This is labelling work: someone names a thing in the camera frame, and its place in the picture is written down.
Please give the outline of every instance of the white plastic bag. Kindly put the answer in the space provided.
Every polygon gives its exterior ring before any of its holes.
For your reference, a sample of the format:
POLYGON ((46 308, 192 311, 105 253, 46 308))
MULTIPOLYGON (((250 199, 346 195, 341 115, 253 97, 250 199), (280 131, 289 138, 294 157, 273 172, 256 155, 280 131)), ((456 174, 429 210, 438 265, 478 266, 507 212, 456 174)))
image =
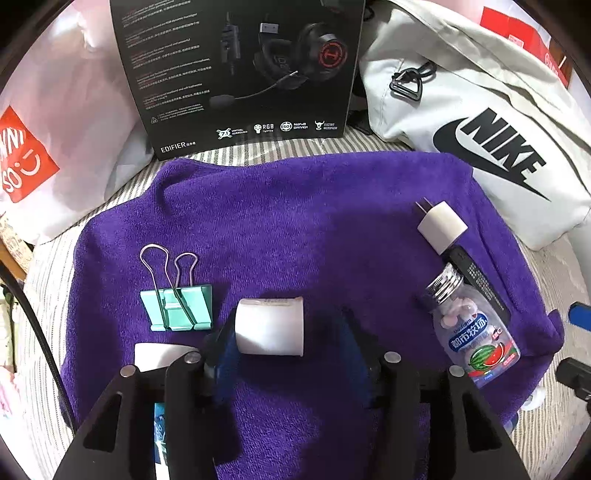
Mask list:
POLYGON ((17 234, 48 241, 152 158, 115 43, 109 0, 76 0, 0 93, 0 202, 17 234))

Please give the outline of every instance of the watermelon candy bottle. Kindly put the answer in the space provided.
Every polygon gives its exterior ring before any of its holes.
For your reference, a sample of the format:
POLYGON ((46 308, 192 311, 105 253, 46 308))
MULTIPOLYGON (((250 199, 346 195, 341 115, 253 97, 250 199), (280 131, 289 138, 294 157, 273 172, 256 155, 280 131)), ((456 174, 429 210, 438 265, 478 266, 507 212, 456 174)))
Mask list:
POLYGON ((478 388, 517 363, 519 347, 505 324, 451 263, 427 287, 427 297, 439 343, 478 388))

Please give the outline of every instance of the binder clip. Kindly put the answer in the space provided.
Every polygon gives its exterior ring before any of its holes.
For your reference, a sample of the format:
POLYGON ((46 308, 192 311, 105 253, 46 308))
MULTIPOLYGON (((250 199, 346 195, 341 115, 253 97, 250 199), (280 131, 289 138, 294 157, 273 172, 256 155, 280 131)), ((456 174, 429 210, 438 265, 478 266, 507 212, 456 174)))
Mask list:
POLYGON ((171 330, 181 332, 187 330, 209 330, 212 327, 212 286, 211 285, 193 285, 193 270, 197 265, 198 257, 194 253, 185 252, 174 259, 174 266, 177 269, 176 282, 173 282, 168 276, 168 258, 169 251, 158 244, 149 244, 139 252, 139 259, 152 275, 154 283, 153 290, 145 290, 139 293, 148 316, 150 317, 151 330, 153 332, 163 332, 171 330), (157 248, 166 254, 164 261, 164 273, 170 284, 170 288, 159 289, 156 284, 154 270, 144 260, 144 252, 148 248, 157 248), (189 286, 178 286, 181 277, 178 261, 185 255, 193 257, 191 268, 189 269, 189 286))

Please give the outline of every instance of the nike swoosh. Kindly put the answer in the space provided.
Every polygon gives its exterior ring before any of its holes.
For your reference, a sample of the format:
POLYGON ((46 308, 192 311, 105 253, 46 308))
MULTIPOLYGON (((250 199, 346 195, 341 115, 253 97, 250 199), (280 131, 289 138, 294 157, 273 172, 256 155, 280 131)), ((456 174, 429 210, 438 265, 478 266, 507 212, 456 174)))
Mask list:
POLYGON ((530 187, 523 180, 516 179, 514 175, 511 174, 511 172, 506 171, 504 168, 500 168, 494 163, 460 145, 460 142, 458 142, 456 137, 456 131, 457 127, 459 127, 460 124, 466 119, 468 119, 468 117, 449 122, 447 125, 443 125, 439 130, 437 130, 435 135, 433 135, 433 144, 435 145, 435 148, 440 152, 451 153, 452 155, 455 155, 457 158, 465 161, 473 168, 492 173, 497 177, 510 181, 515 185, 519 185, 520 187, 529 190, 531 193, 535 193, 543 199, 550 201, 550 199, 542 195, 536 189, 530 187))

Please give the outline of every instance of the watermelon picture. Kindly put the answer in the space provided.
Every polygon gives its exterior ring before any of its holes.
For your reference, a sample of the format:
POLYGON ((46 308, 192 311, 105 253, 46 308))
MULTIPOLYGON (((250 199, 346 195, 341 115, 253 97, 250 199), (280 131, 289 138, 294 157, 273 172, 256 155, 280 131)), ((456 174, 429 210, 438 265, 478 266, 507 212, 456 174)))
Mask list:
POLYGON ((482 362, 482 364, 485 367, 494 367, 497 363, 499 363, 501 360, 503 360, 503 357, 505 356, 505 345, 503 345, 503 343, 499 343, 499 345, 496 346, 495 351, 491 353, 491 355, 489 356, 489 358, 487 358, 486 360, 484 360, 484 362, 482 362))
POLYGON ((488 370, 490 367, 485 365, 485 362, 495 351, 496 347, 494 345, 483 345, 477 348, 470 357, 470 366, 480 372, 488 370))

